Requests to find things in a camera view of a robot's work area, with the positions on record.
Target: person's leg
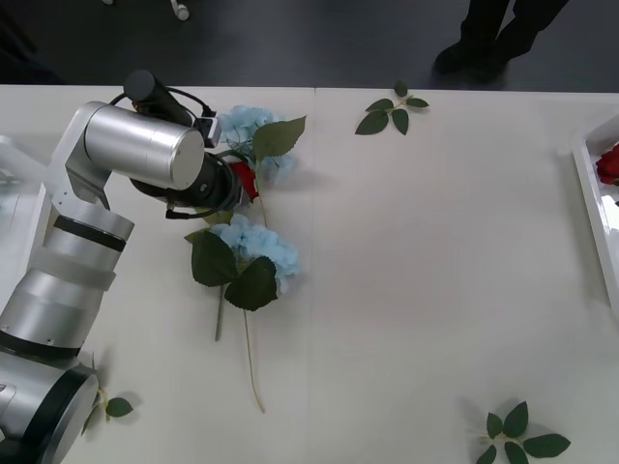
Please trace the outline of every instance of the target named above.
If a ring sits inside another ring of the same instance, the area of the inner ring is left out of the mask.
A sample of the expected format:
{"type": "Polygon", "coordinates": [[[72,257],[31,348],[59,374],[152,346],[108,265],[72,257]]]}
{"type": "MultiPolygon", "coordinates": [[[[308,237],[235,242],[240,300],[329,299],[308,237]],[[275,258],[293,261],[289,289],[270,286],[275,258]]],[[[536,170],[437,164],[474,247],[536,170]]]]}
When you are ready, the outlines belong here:
{"type": "Polygon", "coordinates": [[[537,35],[550,25],[568,0],[517,0],[516,17],[501,31],[491,53],[474,70],[481,80],[492,80],[510,60],[527,53],[537,35]]]}
{"type": "Polygon", "coordinates": [[[496,39],[510,0],[470,0],[468,15],[460,26],[459,42],[443,50],[434,67],[454,73],[487,54],[496,39]]]}

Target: white table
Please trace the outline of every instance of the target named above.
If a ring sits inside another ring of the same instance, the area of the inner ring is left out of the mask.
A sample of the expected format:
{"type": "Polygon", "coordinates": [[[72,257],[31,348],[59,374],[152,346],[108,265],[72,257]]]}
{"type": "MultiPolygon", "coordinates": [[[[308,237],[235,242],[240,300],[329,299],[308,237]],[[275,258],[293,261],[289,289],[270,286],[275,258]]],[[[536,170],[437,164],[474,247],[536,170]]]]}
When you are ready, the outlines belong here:
{"type": "MultiPolygon", "coordinates": [[[[387,91],[192,89],[309,116],[299,169],[267,192],[270,225],[304,274],[251,316],[192,281],[184,234],[114,176],[136,228],[85,349],[136,413],[99,423],[67,464],[474,462],[488,411],[529,403],[534,434],[572,440],[557,464],[619,455],[619,334],[570,154],[580,121],[619,96],[423,92],[431,104],[355,136],[387,91]]],[[[0,132],[57,138],[109,88],[0,88],[0,132]]]]}

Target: green leaf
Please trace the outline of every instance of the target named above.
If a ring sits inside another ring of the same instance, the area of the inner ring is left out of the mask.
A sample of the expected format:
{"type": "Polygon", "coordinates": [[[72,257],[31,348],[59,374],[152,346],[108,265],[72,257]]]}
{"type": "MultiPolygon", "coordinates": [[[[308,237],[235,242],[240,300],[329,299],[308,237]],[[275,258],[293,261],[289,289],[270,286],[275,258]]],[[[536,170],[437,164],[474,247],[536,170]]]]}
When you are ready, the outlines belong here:
{"type": "Polygon", "coordinates": [[[207,287],[219,287],[239,275],[232,250],[211,232],[193,238],[192,272],[193,279],[207,287]]]}
{"type": "Polygon", "coordinates": [[[496,446],[490,445],[484,454],[477,460],[477,464],[492,464],[496,458],[496,446]]]}
{"type": "Polygon", "coordinates": [[[510,464],[529,464],[529,460],[526,458],[522,448],[514,442],[507,442],[505,444],[505,453],[510,460],[510,464]]]}
{"type": "Polygon", "coordinates": [[[278,298],[275,282],[275,264],[266,256],[260,256],[232,281],[225,290],[225,298],[233,305],[256,311],[278,298]]]}
{"type": "Polygon", "coordinates": [[[405,109],[397,109],[396,111],[391,113],[391,117],[394,119],[394,124],[398,131],[402,133],[402,135],[406,135],[408,132],[408,113],[405,109]]]}
{"type": "Polygon", "coordinates": [[[570,445],[570,440],[558,433],[549,433],[525,440],[524,450],[533,457],[556,457],[570,445]]]}
{"type": "Polygon", "coordinates": [[[396,85],[394,85],[394,90],[396,91],[396,95],[398,97],[406,97],[406,94],[408,93],[408,86],[399,80],[396,82],[396,85]]]}
{"type": "Polygon", "coordinates": [[[526,431],[529,424],[529,409],[526,401],[518,404],[505,418],[503,433],[510,438],[518,438],[526,431]]]}
{"type": "Polygon", "coordinates": [[[306,118],[266,124],[253,135],[253,150],[257,161],[281,157],[292,150],[306,129],[306,118]]]}
{"type": "Polygon", "coordinates": [[[366,116],[359,127],[355,131],[357,135],[372,135],[373,133],[379,133],[387,127],[389,123],[389,116],[385,111],[372,111],[366,116]]]}
{"type": "Polygon", "coordinates": [[[123,418],[133,410],[133,406],[125,398],[112,398],[107,402],[105,413],[112,418],[123,418]]]}
{"type": "Polygon", "coordinates": [[[487,436],[492,440],[503,431],[503,422],[495,414],[489,413],[486,419],[487,436]]]}
{"type": "Polygon", "coordinates": [[[382,100],[375,101],[374,103],[372,103],[370,106],[368,106],[368,109],[366,111],[376,111],[377,109],[387,110],[387,109],[392,109],[393,107],[394,107],[394,103],[391,100],[382,99],[382,100]]]}
{"type": "Polygon", "coordinates": [[[205,229],[200,229],[200,230],[196,230],[195,232],[191,232],[191,234],[186,235],[185,236],[185,240],[187,240],[190,244],[193,243],[193,240],[195,239],[195,237],[197,237],[198,235],[200,235],[203,232],[208,232],[209,228],[205,228],[205,229]]]}
{"type": "Polygon", "coordinates": [[[412,106],[413,108],[427,108],[429,106],[427,101],[422,99],[408,99],[406,104],[408,106],[412,106]]]}
{"type": "Polygon", "coordinates": [[[90,422],[97,415],[98,411],[99,411],[99,405],[97,404],[97,405],[93,406],[93,409],[90,411],[90,414],[88,415],[88,418],[86,419],[86,422],[84,423],[84,426],[81,428],[81,434],[82,435],[88,429],[88,426],[90,425],[90,422]]]}

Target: leaf sprig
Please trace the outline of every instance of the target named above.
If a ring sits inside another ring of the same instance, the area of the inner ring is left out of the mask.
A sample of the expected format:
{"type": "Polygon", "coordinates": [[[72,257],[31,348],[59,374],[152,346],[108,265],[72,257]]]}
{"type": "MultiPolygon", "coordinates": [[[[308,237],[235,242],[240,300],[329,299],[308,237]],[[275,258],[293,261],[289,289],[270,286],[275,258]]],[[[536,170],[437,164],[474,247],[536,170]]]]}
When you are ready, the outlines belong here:
{"type": "MultiPolygon", "coordinates": [[[[570,446],[570,441],[557,434],[549,433],[521,441],[529,424],[529,410],[526,402],[518,404],[505,418],[505,422],[489,413],[486,420],[487,436],[490,440],[503,440],[505,453],[510,464],[528,464],[527,454],[533,457],[556,457],[570,446]]],[[[496,458],[494,443],[484,451],[477,464],[492,464],[496,458]]]]}
{"type": "Polygon", "coordinates": [[[225,298],[233,305],[256,311],[278,298],[276,267],[266,256],[250,263],[237,261],[230,247],[208,230],[193,236],[193,279],[207,287],[229,283],[225,298]]]}
{"type": "Polygon", "coordinates": [[[422,99],[416,99],[412,95],[408,95],[408,86],[399,80],[394,85],[394,92],[401,98],[396,105],[390,99],[381,99],[372,103],[366,111],[369,113],[359,124],[357,135],[372,135],[383,131],[389,124],[389,116],[391,116],[396,129],[406,135],[408,133],[409,118],[408,112],[400,108],[408,106],[410,108],[427,108],[429,104],[422,99]]]}
{"type": "MultiPolygon", "coordinates": [[[[97,370],[95,368],[95,355],[93,354],[93,359],[91,363],[91,368],[93,370],[97,370]]],[[[81,429],[81,434],[88,429],[90,424],[92,423],[93,418],[96,414],[103,409],[105,413],[105,421],[109,422],[111,418],[120,419],[124,416],[130,414],[133,411],[132,404],[125,398],[117,396],[115,398],[107,399],[107,392],[104,388],[99,388],[97,391],[97,396],[95,396],[95,401],[93,402],[92,410],[84,423],[84,426],[81,429]]]]}

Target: flower stem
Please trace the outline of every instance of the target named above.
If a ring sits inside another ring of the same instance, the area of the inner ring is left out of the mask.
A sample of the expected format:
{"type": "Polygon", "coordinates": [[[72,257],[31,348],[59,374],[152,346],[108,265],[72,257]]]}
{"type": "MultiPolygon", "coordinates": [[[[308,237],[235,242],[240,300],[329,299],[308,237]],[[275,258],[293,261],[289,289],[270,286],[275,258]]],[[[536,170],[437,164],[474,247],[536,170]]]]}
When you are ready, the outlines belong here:
{"type": "Polygon", "coordinates": [[[221,326],[223,326],[223,296],[225,294],[225,285],[220,287],[220,304],[217,308],[217,326],[215,327],[215,341],[221,339],[221,326]]]}
{"type": "Polygon", "coordinates": [[[262,219],[264,220],[264,226],[269,227],[267,225],[267,210],[264,208],[264,202],[262,201],[262,193],[260,192],[260,163],[256,165],[255,168],[255,191],[258,192],[258,199],[260,200],[260,209],[262,210],[262,219]]]}
{"type": "Polygon", "coordinates": [[[107,413],[107,393],[104,389],[99,389],[99,395],[103,399],[103,413],[105,414],[105,421],[109,422],[109,414],[107,413]]]}
{"type": "Polygon", "coordinates": [[[251,388],[253,389],[253,396],[255,396],[255,400],[258,403],[258,407],[262,414],[265,414],[267,411],[264,409],[264,405],[262,404],[262,399],[260,398],[260,393],[258,393],[258,388],[255,386],[255,380],[253,379],[253,363],[251,362],[251,346],[250,346],[250,328],[248,325],[248,312],[243,309],[243,317],[245,318],[245,337],[248,342],[248,359],[250,360],[250,377],[251,377],[251,388]]]}

